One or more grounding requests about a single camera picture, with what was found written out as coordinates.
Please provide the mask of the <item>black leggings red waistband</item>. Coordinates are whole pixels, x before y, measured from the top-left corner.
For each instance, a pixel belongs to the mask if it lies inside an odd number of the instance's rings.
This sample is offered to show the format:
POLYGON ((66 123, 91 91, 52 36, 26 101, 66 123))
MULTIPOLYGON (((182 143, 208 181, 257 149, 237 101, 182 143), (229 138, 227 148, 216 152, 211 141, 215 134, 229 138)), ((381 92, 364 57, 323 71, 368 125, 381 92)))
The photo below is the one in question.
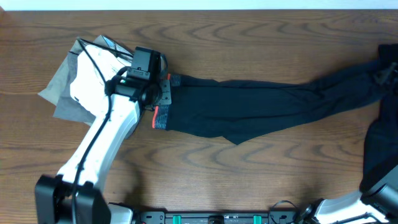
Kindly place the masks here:
POLYGON ((321 85, 350 68, 303 84, 218 82, 171 74, 168 79, 172 85, 172 104, 156 107, 152 127, 205 138, 224 137, 241 144, 264 134, 314 122, 311 115, 326 108, 321 85))

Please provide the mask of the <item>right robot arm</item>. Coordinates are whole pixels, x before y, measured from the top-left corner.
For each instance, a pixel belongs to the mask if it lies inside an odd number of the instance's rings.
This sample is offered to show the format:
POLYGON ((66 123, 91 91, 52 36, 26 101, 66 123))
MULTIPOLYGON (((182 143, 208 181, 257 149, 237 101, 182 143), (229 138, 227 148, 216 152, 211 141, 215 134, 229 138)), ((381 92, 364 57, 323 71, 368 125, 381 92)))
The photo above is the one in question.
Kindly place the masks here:
POLYGON ((322 84, 321 93, 326 108, 311 115, 314 121, 376 100, 379 117, 364 141, 359 190, 311 203, 293 223, 397 223, 397 61, 350 68, 322 84))

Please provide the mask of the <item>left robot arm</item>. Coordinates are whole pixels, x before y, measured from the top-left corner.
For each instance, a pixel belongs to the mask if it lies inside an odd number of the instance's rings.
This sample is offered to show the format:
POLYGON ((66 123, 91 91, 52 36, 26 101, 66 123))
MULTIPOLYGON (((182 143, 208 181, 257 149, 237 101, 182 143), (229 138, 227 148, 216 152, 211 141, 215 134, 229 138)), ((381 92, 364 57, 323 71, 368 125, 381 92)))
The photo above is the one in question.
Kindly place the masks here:
POLYGON ((35 185, 38 223, 134 223, 131 208, 107 203, 106 176, 122 142, 134 132, 146 108, 171 103, 164 54, 136 47, 132 64, 105 80, 101 112, 69 161, 55 177, 35 185))

